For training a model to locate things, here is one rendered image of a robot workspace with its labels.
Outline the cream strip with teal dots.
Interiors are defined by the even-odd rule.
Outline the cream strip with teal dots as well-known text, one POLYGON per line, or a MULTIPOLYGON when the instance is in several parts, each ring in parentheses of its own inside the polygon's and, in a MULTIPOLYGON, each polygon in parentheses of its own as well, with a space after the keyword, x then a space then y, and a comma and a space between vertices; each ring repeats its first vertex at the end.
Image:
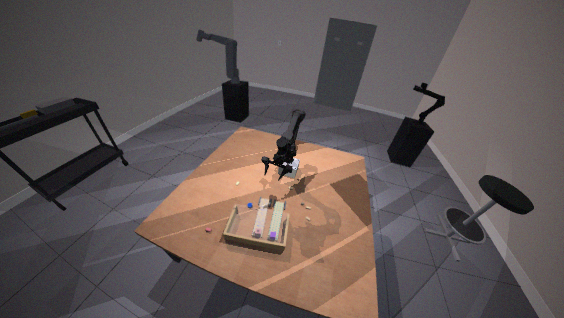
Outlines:
POLYGON ((274 211, 283 212, 284 203, 275 202, 274 211))

